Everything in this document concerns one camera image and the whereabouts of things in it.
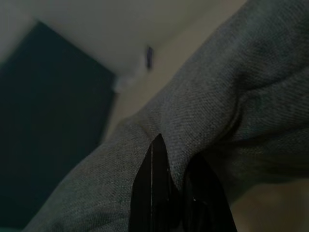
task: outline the gray fabric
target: gray fabric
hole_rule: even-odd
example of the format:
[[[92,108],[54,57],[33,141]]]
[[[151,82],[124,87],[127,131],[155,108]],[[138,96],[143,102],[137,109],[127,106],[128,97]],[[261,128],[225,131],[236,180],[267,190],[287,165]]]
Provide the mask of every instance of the gray fabric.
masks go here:
[[[24,232],[127,231],[132,183],[159,133],[178,188],[200,151],[231,201],[260,182],[309,177],[308,44],[309,1],[249,1],[71,171]]]

